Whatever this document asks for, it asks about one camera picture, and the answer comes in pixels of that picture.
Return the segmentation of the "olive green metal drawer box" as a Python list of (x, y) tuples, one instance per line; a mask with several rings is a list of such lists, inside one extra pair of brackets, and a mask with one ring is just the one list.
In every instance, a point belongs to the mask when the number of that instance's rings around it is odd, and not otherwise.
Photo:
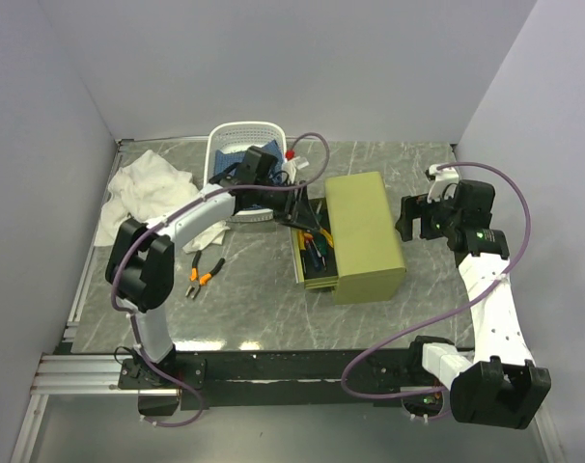
[(334, 303), (392, 299), (406, 265), (381, 174), (330, 177), (324, 188), (338, 274)]

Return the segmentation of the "white cloth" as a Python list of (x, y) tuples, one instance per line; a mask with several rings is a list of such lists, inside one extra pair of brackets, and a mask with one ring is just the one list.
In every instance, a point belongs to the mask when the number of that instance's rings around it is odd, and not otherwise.
[(101, 207), (97, 224), (97, 247), (112, 246), (124, 220), (157, 220), (190, 203), (199, 193), (191, 173), (176, 169), (153, 150), (120, 168), (107, 191), (109, 199)]

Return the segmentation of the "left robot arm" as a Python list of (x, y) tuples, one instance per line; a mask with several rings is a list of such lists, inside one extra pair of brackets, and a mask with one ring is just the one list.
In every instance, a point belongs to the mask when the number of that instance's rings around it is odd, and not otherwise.
[(306, 182), (276, 183), (276, 163), (269, 150), (251, 146), (235, 165), (211, 177), (189, 204), (152, 224), (133, 218), (121, 224), (105, 279), (111, 285), (113, 309), (129, 320), (132, 354), (141, 375), (153, 387), (182, 383), (164, 310), (180, 246), (252, 206), (271, 210), (273, 219), (285, 227), (320, 232)]

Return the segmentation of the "yellow precision screwdriver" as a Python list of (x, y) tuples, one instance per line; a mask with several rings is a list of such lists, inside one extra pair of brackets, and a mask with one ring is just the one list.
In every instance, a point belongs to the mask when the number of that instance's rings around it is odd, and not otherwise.
[(326, 229), (321, 229), (320, 234), (325, 238), (329, 246), (333, 246), (333, 237), (331, 236), (329, 231), (327, 231)]

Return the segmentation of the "orange handled pliers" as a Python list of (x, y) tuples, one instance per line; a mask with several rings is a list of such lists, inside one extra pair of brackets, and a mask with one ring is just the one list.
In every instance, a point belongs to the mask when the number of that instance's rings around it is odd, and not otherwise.
[(226, 263), (224, 258), (220, 258), (209, 272), (201, 274), (199, 271), (201, 257), (201, 251), (197, 251), (194, 254), (189, 277), (189, 286), (185, 292), (186, 298), (196, 299), (198, 294), (201, 292), (202, 287), (205, 286), (214, 276), (216, 276)]

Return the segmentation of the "yellow short screwdriver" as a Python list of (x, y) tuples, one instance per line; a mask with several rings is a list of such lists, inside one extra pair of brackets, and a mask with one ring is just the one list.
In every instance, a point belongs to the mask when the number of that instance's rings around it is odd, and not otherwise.
[(300, 261), (301, 261), (301, 268), (303, 270), (303, 273), (306, 273), (306, 271), (307, 271), (306, 261), (305, 261), (306, 246), (305, 246), (304, 232), (301, 231), (301, 230), (298, 230), (296, 232), (296, 235), (297, 235), (297, 245), (298, 245), (298, 248), (299, 248)]

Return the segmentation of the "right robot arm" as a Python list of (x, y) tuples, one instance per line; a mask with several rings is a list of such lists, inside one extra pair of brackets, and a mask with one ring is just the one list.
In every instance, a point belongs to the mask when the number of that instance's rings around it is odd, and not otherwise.
[(412, 238), (413, 222), (423, 239), (444, 237), (473, 305), (474, 353), (465, 357), (445, 341), (426, 341), (406, 361), (407, 376), (425, 385), (436, 377), (450, 395), (457, 422), (524, 429), (551, 388), (548, 369), (536, 366), (522, 335), (511, 281), (505, 234), (490, 226), (492, 185), (476, 180), (448, 182), (401, 200), (396, 229)]

